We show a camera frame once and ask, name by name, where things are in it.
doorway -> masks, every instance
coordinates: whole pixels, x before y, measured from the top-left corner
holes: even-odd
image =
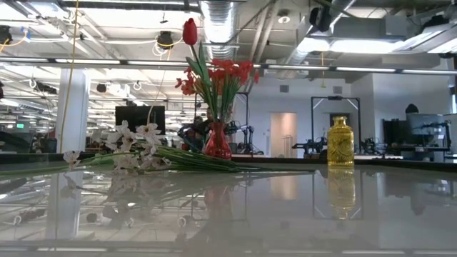
[[[297,115],[272,113],[270,123],[270,153],[273,158],[296,158],[291,147],[297,142]]]

red glass vase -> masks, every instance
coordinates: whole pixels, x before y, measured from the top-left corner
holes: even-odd
[[[206,143],[205,154],[207,156],[230,160],[231,149],[224,134],[226,124],[224,122],[213,122],[210,126],[211,135],[209,136],[208,143]]]

yellow cable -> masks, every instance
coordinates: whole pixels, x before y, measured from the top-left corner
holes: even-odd
[[[6,39],[5,42],[1,45],[0,48],[0,53],[3,51],[3,48],[6,46],[6,44],[9,42],[9,39]]]
[[[167,47],[167,46],[174,46],[174,45],[176,45],[176,44],[179,44],[179,43],[181,43],[181,41],[183,41],[183,38],[179,39],[177,42],[174,42],[174,43],[168,44],[168,45],[160,44],[159,42],[156,42],[156,44],[158,44],[159,46],[165,46],[165,47]]]
[[[66,100],[65,100],[65,107],[64,107],[64,119],[62,120],[62,127],[60,130],[59,153],[62,152],[62,146],[63,146],[63,142],[64,142],[64,127],[65,127],[66,110],[67,110],[68,104],[69,104],[69,96],[70,96],[70,91],[71,91],[71,80],[73,78],[74,56],[75,56],[75,52],[76,52],[76,30],[78,29],[78,8],[79,8],[79,0],[76,0],[76,10],[74,12],[73,53],[71,55],[69,90],[66,93]]]

television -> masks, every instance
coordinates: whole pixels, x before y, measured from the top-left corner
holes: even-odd
[[[136,132],[136,128],[146,125],[150,109],[150,106],[116,106],[116,125],[128,121],[130,131]],[[149,122],[157,124],[160,135],[165,135],[165,106],[152,107]]]

black frame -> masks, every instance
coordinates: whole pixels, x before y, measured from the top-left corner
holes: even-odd
[[[355,101],[357,101],[358,150],[362,151],[362,128],[361,128],[361,121],[360,121],[360,98],[359,97],[342,97],[342,96],[327,96],[327,97],[324,97],[324,96],[312,96],[311,97],[311,138],[313,140],[314,140],[314,99],[319,99],[319,100],[327,99],[329,101],[341,101],[341,100],[355,100]]]

